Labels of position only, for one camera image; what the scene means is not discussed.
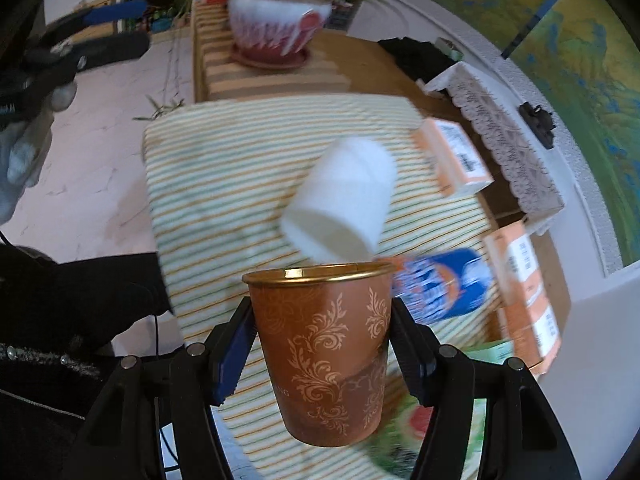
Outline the gloved left hand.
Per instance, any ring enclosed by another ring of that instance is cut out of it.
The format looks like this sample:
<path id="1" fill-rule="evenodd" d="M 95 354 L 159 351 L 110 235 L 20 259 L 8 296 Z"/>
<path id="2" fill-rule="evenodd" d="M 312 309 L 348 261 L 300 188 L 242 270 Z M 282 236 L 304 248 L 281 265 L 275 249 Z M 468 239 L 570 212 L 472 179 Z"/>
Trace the gloved left hand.
<path id="1" fill-rule="evenodd" d="M 38 183 L 51 143 L 54 114 L 67 110 L 76 81 L 54 89 L 30 122 L 12 122 L 1 130 L 0 221 L 8 222 L 25 191 Z"/>

